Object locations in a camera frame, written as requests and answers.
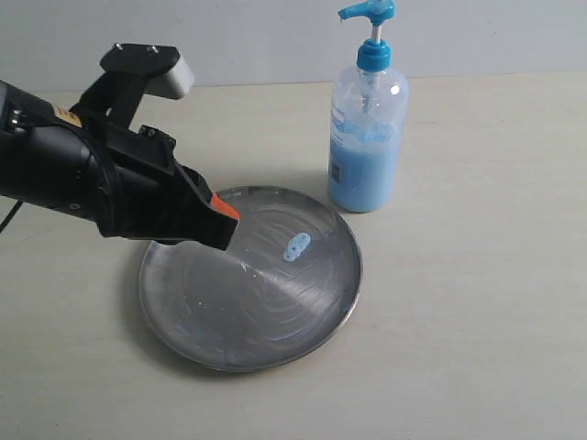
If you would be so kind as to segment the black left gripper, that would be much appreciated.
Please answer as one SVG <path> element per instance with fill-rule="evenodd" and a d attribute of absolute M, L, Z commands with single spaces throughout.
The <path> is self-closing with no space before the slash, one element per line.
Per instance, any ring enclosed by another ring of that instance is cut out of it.
<path fill-rule="evenodd" d="M 146 88 L 146 79 L 106 72 L 72 107 L 83 123 L 75 135 L 88 150 L 76 174 L 76 214 L 105 237 L 196 241 L 224 250 L 238 211 L 177 161 L 173 137 L 150 126 L 129 128 Z"/>

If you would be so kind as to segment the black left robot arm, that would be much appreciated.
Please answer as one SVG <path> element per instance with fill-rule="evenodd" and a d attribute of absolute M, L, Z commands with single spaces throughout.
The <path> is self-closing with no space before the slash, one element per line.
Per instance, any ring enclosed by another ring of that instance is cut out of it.
<path fill-rule="evenodd" d="M 104 73 L 68 111 L 1 84 L 1 194 L 96 224 L 103 237 L 226 249 L 239 215 L 176 141 L 130 123 L 151 76 Z"/>

